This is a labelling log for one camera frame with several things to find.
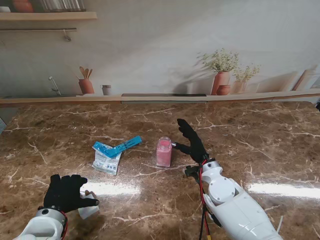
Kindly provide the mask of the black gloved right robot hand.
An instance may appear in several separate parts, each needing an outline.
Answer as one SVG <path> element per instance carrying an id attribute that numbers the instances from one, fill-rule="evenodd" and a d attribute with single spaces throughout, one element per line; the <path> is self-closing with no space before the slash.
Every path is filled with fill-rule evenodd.
<path id="1" fill-rule="evenodd" d="M 208 161 L 209 155 L 204 148 L 202 140 L 194 129 L 186 120 L 181 118 L 177 119 L 177 124 L 179 125 L 178 129 L 182 133 L 182 136 L 189 140 L 190 146 L 175 142 L 173 143 L 173 147 L 186 155 L 190 155 L 190 157 L 198 164 Z"/>

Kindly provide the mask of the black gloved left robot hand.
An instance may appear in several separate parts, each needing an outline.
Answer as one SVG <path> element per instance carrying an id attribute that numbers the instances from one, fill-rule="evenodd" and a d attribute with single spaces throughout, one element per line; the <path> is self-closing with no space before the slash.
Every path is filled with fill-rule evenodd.
<path id="1" fill-rule="evenodd" d="M 59 174 L 52 175 L 43 207 L 66 214 L 79 208 L 98 206 L 100 202 L 97 199 L 81 197 L 80 188 L 87 182 L 87 178 L 77 174 L 62 177 Z"/>

